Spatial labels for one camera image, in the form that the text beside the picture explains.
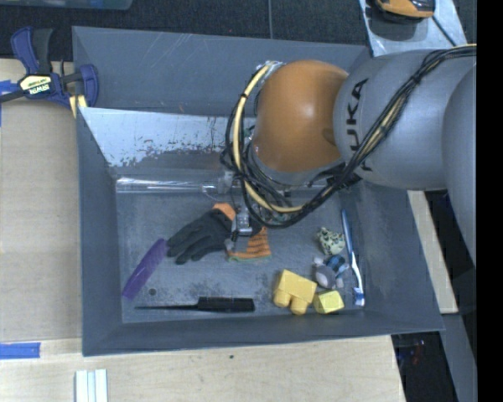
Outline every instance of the purple handle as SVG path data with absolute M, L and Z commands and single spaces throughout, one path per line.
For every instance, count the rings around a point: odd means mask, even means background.
M 148 278 L 154 273 L 167 252 L 168 247 L 166 245 L 166 240 L 161 238 L 149 249 L 128 278 L 122 295 L 132 300 L 140 292 L 140 289 L 145 285 Z

